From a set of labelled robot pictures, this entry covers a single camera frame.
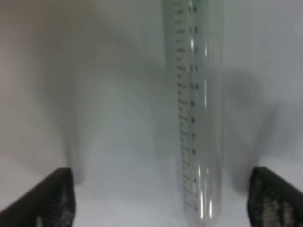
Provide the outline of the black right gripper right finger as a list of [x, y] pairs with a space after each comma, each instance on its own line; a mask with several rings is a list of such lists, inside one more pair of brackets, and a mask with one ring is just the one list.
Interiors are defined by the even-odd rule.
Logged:
[[249, 182], [247, 213], [252, 227], [301, 227], [303, 192], [267, 167], [255, 167]]

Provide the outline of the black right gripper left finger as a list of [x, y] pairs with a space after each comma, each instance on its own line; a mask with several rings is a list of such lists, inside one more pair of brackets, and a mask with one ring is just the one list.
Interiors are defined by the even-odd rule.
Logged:
[[71, 168], [58, 168], [0, 213], [2, 227], [72, 227], [76, 198]]

